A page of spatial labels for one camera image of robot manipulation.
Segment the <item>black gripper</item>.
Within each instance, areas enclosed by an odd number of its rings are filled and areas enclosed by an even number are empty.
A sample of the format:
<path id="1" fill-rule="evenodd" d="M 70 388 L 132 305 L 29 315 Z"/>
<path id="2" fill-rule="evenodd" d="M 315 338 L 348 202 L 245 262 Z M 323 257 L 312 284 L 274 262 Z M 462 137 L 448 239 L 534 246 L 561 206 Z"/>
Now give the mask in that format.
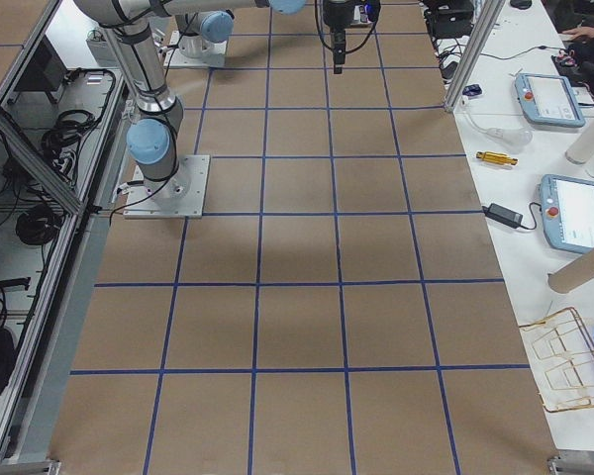
<path id="1" fill-rule="evenodd" d="M 372 36 L 378 23 L 381 2 L 374 1 L 323 1 L 323 22 L 329 28 L 331 37 L 335 41 L 345 35 L 354 18 L 354 9 L 362 6 L 370 22 L 370 30 L 364 40 L 355 49 L 361 49 Z M 333 50 L 333 74 L 342 74 L 346 63 L 346 50 L 335 47 Z"/>

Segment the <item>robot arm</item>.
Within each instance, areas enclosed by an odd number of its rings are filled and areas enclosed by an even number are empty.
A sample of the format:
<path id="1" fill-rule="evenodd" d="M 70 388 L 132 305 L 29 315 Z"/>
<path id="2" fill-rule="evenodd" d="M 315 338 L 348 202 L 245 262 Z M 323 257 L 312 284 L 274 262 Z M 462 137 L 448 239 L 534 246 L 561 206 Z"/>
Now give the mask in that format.
<path id="1" fill-rule="evenodd" d="M 177 37 L 171 37 L 169 47 L 188 58 L 212 54 L 234 28 L 233 14 L 224 10 L 177 15 L 175 22 Z"/>
<path id="2" fill-rule="evenodd" d="M 304 1 L 77 1 L 77 8 L 104 30 L 123 76 L 134 87 L 141 118 L 130 127 L 127 147 L 143 174 L 147 196 L 178 198 L 188 189 L 177 156 L 182 104 L 169 88 L 152 41 L 149 19 L 174 17 L 183 35 L 211 44 L 227 40 L 233 13 L 269 8 L 283 15 L 300 12 Z"/>

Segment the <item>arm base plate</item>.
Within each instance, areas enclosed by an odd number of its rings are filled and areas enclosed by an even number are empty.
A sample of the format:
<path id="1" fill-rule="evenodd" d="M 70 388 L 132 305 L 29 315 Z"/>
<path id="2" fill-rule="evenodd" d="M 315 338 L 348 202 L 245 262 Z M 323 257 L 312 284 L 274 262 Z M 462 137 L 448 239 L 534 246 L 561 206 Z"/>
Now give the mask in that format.
<path id="1" fill-rule="evenodd" d="M 122 210 L 128 219 L 199 219 L 203 215 L 210 168 L 209 155 L 180 155 L 177 173 L 163 189 L 155 182 L 132 187 L 129 206 Z"/>
<path id="2" fill-rule="evenodd" d="M 228 42 L 211 43 L 201 36 L 180 38 L 174 31 L 165 50 L 164 65 L 170 68 L 222 68 Z"/>

